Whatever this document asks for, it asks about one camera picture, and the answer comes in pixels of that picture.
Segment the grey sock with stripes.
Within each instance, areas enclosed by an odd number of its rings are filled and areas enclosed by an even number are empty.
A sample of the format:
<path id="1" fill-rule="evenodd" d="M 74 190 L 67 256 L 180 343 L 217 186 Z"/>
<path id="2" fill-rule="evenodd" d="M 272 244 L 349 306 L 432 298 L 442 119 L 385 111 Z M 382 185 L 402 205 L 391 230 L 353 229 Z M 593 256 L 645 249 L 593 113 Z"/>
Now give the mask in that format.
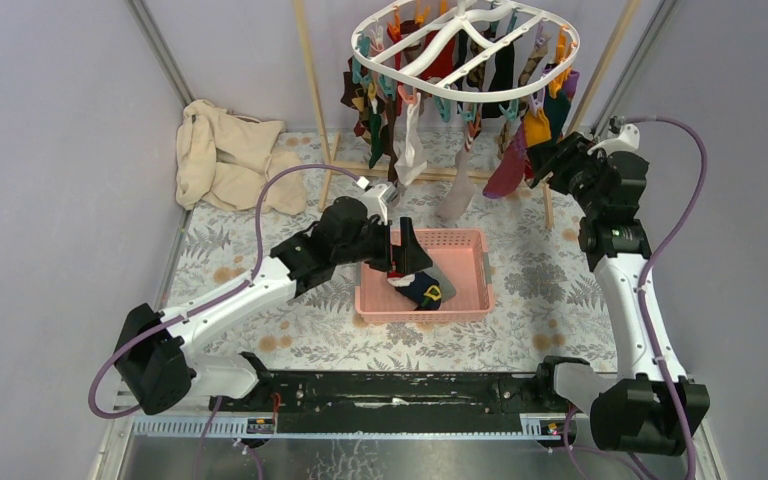
<path id="1" fill-rule="evenodd" d="M 441 303 L 444 304 L 450 300 L 453 300 L 457 296 L 457 288 L 450 280 L 448 275 L 438 266 L 433 266 L 427 270 L 429 276 L 434 278 L 439 283 L 441 290 Z"/>

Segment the teal green sock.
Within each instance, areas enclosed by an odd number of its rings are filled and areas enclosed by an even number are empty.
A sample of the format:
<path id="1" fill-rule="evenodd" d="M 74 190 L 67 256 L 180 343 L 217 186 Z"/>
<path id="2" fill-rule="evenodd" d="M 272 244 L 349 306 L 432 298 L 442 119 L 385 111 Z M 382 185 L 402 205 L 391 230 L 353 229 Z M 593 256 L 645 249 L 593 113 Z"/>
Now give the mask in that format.
<path id="1" fill-rule="evenodd" d="M 565 122 L 571 109 L 571 101 L 564 90 L 554 97 L 547 95 L 544 99 L 544 112 L 549 122 L 550 142 L 556 143 L 562 136 Z"/>

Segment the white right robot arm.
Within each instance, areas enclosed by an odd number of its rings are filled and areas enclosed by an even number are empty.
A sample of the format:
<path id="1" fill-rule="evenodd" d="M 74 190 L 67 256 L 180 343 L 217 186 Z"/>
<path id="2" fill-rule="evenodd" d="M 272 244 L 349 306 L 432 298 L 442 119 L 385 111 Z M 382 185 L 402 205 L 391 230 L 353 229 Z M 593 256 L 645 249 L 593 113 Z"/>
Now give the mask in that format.
<path id="1" fill-rule="evenodd" d="M 679 456 L 704 419 L 710 397 L 675 358 L 651 277 L 654 258 L 636 215 L 649 164 L 629 148 L 609 151 L 580 134 L 528 150 L 533 177 L 571 196 L 584 216 L 578 234 L 605 299 L 617 351 L 617 378 L 584 360 L 549 356 L 538 367 L 535 402 L 568 403 L 590 419 L 602 450 Z"/>

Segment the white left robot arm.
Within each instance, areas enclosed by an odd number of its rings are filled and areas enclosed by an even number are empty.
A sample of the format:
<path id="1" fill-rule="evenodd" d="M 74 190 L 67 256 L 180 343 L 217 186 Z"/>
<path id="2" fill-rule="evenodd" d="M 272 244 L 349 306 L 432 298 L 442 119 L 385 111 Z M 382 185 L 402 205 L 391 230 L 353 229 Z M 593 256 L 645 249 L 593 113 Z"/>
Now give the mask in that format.
<path id="1" fill-rule="evenodd" d="M 113 365 L 146 415 L 165 412 L 189 394 L 233 398 L 256 411 L 270 385 L 244 356 L 203 355 L 206 344 L 236 323 L 286 304 L 331 280 L 337 267 L 365 264 L 385 274 L 418 277 L 433 261 L 410 218 L 391 224 L 367 202 L 340 197 L 320 218 L 273 247 L 255 270 L 167 311 L 143 303 L 126 316 Z"/>

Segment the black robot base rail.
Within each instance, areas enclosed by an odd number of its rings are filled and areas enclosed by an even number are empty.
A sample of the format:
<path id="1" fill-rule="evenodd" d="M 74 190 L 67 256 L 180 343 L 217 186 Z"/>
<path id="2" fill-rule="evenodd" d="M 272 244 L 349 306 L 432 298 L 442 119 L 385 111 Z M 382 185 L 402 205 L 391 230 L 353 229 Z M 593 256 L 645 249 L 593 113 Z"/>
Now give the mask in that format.
<path id="1" fill-rule="evenodd" d="M 532 374 L 416 371 L 271 371 L 245 396 L 209 404 L 263 413 L 280 434 L 467 439 L 548 433 L 569 409 Z"/>

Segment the navy santa sock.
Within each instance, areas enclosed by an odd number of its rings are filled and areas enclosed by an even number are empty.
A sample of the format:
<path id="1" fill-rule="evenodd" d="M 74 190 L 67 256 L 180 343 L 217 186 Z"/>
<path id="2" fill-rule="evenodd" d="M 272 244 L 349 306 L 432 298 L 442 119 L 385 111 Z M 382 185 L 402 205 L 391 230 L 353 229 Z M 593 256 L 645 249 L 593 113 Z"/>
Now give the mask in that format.
<path id="1" fill-rule="evenodd" d="M 397 293 L 414 304 L 416 311 L 436 311 L 442 305 L 439 283 L 423 271 L 408 275 L 391 272 L 386 280 Z"/>

